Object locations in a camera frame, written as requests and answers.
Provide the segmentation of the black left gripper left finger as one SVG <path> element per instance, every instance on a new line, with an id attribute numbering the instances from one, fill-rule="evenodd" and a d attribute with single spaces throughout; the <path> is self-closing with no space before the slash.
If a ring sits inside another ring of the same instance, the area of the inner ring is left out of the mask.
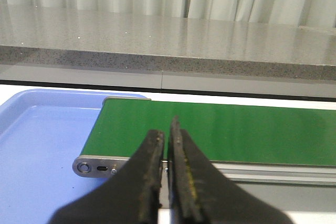
<path id="1" fill-rule="evenodd" d="M 163 132 L 149 130 L 115 175 L 59 208 L 49 223 L 157 223 L 163 150 Z"/>

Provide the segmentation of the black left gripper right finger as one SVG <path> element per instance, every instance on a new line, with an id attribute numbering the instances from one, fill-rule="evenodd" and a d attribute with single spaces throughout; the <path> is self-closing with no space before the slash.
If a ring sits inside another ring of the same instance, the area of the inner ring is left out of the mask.
<path id="1" fill-rule="evenodd" d="M 172 223 L 292 223 L 215 168 L 178 120 L 171 122 L 167 154 Z"/>

